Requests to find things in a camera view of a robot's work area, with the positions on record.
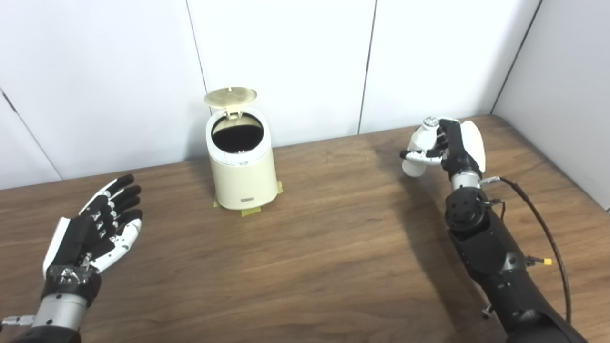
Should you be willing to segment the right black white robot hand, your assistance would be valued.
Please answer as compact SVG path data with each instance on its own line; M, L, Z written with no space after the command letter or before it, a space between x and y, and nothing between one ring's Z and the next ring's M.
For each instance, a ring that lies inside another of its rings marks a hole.
M440 166L450 177L466 171L481 175L486 170L482 136L470 120L425 118L399 156L403 172L411 177L422 176L428 166Z

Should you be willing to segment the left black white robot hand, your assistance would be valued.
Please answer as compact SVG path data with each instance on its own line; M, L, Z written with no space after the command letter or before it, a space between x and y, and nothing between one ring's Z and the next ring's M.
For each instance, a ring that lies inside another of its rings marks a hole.
M133 174L120 176L94 193L78 215L61 217L43 261L41 298L70 294L91 306L101 273L132 248L143 224L142 189Z

